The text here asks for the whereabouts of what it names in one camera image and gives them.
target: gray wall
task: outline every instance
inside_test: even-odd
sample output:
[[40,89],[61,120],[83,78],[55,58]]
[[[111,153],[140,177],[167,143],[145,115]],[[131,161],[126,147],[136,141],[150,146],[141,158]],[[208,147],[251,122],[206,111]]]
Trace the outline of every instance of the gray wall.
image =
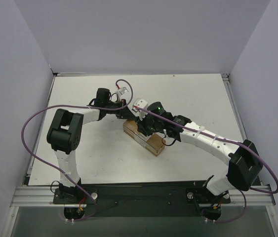
[[[278,0],[269,4],[232,70],[231,85],[248,137],[278,176]],[[263,180],[275,188],[266,172]]]
[[15,0],[54,72],[229,73],[270,0]]
[[[0,234],[29,160],[20,140],[22,124],[45,106],[51,81],[51,70],[15,2],[0,0]],[[31,147],[38,124],[27,130]]]

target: white table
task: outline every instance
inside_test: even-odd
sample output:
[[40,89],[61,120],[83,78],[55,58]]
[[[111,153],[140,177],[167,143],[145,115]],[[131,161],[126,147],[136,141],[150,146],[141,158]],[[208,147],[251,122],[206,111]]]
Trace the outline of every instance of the white table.
[[[115,91],[117,79],[128,80],[134,100],[161,101],[173,115],[183,115],[221,136],[242,141],[220,74],[56,77],[49,106],[87,105],[99,87]],[[57,165],[46,135],[56,109],[47,111],[37,155]],[[124,183],[206,180],[227,169],[218,158],[189,144],[176,142],[155,157],[123,132],[124,120],[107,115],[84,125],[76,151],[82,183]],[[57,170],[35,160],[29,185],[50,185]]]

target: purple cable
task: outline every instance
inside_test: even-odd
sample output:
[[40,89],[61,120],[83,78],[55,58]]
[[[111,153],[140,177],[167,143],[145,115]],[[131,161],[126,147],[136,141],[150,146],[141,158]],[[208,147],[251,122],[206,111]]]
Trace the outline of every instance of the purple cable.
[[90,215],[88,215],[88,216],[82,217],[82,218],[80,218],[80,219],[78,219],[78,220],[75,220],[75,221],[82,221],[82,220],[85,220],[85,219],[87,219],[87,218],[89,218],[89,217],[95,215],[96,212],[97,212],[97,204],[96,204],[96,201],[92,198],[92,196],[91,196],[85,189],[83,189],[80,185],[78,185],[76,182],[74,182],[67,174],[65,174],[65,172],[64,172],[63,169],[61,169],[61,168],[59,168],[59,167],[57,167],[57,166],[55,166],[55,165],[53,165],[53,164],[51,164],[51,163],[49,163],[49,162],[43,160],[42,158],[38,157],[36,154],[34,154],[34,153],[30,150],[30,148],[29,148],[29,147],[27,146],[27,144],[26,144],[25,137],[24,137],[25,128],[26,128],[27,124],[28,124],[35,116],[37,116],[38,114],[40,114],[40,113],[42,113],[42,112],[44,112],[44,111],[47,111],[47,110],[49,110],[49,109],[57,108],[57,107],[67,107],[67,108],[77,108],[77,109],[100,109],[100,110],[109,110],[109,111],[122,110],[122,109],[126,108],[126,107],[131,103],[131,101],[132,101],[132,99],[133,99],[133,89],[132,89],[132,86],[130,85],[130,83],[127,82],[127,81],[124,80],[124,79],[119,79],[119,80],[117,80],[117,81],[116,81],[116,85],[117,85],[117,83],[118,83],[119,81],[124,81],[125,83],[127,83],[128,86],[129,86],[129,88],[130,88],[130,90],[131,90],[131,98],[130,98],[129,102],[128,102],[126,105],[124,105],[124,106],[122,106],[122,107],[120,107],[120,108],[108,109],[108,108],[99,108],[99,107],[93,107],[93,106],[53,105],[53,106],[47,107],[47,108],[45,108],[45,109],[43,109],[43,110],[40,110],[40,111],[34,113],[33,115],[31,115],[30,118],[28,118],[27,121],[24,123],[24,125],[23,125],[23,127],[22,127],[22,129],[21,129],[21,141],[22,141],[22,144],[24,145],[25,149],[29,152],[29,154],[31,154],[34,158],[36,158],[37,160],[41,161],[42,163],[45,163],[45,164],[47,164],[47,165],[49,165],[49,166],[51,166],[51,167],[57,169],[58,171],[60,171],[62,174],[64,174],[64,176],[65,176],[72,184],[74,184],[76,187],[78,187],[84,194],[86,194],[86,195],[93,201],[93,203],[94,203],[94,205],[95,205],[95,211],[94,211],[94,213],[92,213],[92,214],[90,214]]
[[[173,124],[173,125],[175,125],[177,127],[181,127],[183,129],[186,129],[186,130],[191,131],[191,132],[196,132],[196,133],[199,132],[198,130],[182,126],[182,125],[180,125],[178,123],[175,123],[175,122],[173,122],[173,121],[171,121],[169,119],[166,119],[166,118],[164,118],[164,117],[162,117],[160,115],[157,115],[157,114],[155,114],[155,113],[153,113],[151,111],[148,111],[148,110],[145,110],[145,109],[142,109],[142,108],[139,108],[139,107],[136,107],[136,109],[144,111],[144,112],[146,112],[148,114],[151,114],[151,115],[153,115],[153,116],[155,116],[155,117],[157,117],[157,118],[159,118],[161,120],[164,120],[166,122],[169,122],[169,123],[171,123],[171,124]],[[200,132],[200,134],[205,135],[205,136],[210,137],[210,138],[213,138],[213,139],[215,138],[214,136],[212,136],[212,135],[210,135],[208,133],[205,133],[205,132]],[[220,141],[220,142],[227,142],[227,143],[235,144],[235,145],[238,145],[238,146],[246,149],[248,152],[250,152],[253,156],[255,156],[265,166],[265,168],[271,174],[271,176],[273,177],[273,179],[275,180],[276,185],[277,185],[277,188],[276,188],[275,191],[267,191],[267,190],[261,190],[261,189],[256,189],[256,188],[250,188],[251,190],[258,191],[258,192],[265,193],[265,194],[276,194],[276,193],[278,193],[278,178],[276,177],[276,175],[274,174],[272,169],[265,163],[265,161],[262,158],[259,157],[259,155],[257,155],[252,149],[250,149],[249,147],[245,146],[244,144],[242,144],[240,142],[235,142],[235,141],[231,141],[231,140],[228,140],[228,139],[222,139],[222,138],[218,138],[218,137],[216,137],[215,139]]]
[[230,222],[236,221],[239,218],[241,218],[242,216],[244,216],[244,214],[246,212],[246,208],[247,208],[246,197],[245,197],[244,193],[241,190],[238,190],[238,191],[243,195],[243,198],[244,198],[244,209],[243,209],[242,213],[239,216],[236,216],[234,218],[231,218],[229,220],[224,220],[224,221],[219,221],[219,220],[213,221],[213,220],[210,220],[210,219],[208,219],[208,218],[206,218],[204,216],[203,217],[206,218],[206,220],[208,220],[210,222],[213,222],[213,223],[216,223],[216,224],[226,224],[226,223],[230,223]]

